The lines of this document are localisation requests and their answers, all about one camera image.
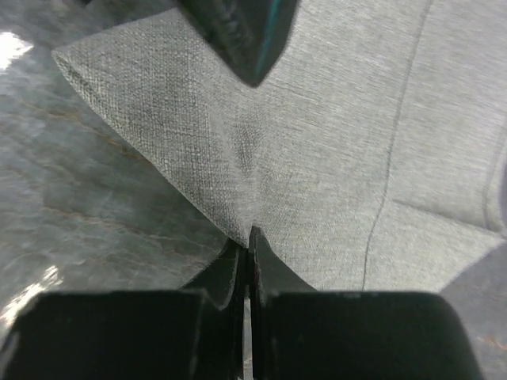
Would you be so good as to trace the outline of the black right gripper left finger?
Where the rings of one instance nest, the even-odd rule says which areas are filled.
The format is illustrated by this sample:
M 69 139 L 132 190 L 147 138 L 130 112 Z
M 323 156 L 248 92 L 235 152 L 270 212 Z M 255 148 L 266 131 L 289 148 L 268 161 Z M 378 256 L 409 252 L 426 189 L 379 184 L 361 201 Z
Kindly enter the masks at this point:
M 245 255 L 228 241 L 176 290 L 37 295 L 2 345 L 2 378 L 241 378 Z

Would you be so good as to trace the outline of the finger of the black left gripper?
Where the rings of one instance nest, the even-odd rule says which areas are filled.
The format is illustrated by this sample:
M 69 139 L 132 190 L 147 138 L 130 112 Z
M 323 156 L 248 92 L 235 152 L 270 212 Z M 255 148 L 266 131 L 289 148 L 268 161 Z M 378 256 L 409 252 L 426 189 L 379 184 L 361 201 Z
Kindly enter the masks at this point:
M 178 7 L 246 85 L 258 87 L 288 42 L 297 0 L 186 0 Z

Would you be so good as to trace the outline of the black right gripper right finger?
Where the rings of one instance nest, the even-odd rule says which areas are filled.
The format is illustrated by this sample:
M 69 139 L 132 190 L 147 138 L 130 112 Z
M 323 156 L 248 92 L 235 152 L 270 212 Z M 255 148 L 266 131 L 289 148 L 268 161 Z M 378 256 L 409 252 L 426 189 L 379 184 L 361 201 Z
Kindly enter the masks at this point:
M 317 291 L 258 228 L 248 248 L 257 379 L 480 379 L 459 316 L 438 294 Z

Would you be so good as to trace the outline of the grey cloth napkin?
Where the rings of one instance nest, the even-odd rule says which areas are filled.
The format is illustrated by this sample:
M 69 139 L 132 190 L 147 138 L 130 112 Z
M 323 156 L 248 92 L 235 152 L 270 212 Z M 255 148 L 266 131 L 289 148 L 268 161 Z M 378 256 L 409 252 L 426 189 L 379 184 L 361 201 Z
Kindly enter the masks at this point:
M 255 89 L 176 9 L 53 56 L 228 237 L 260 227 L 316 287 L 438 291 L 505 239 L 503 1 L 303 1 Z

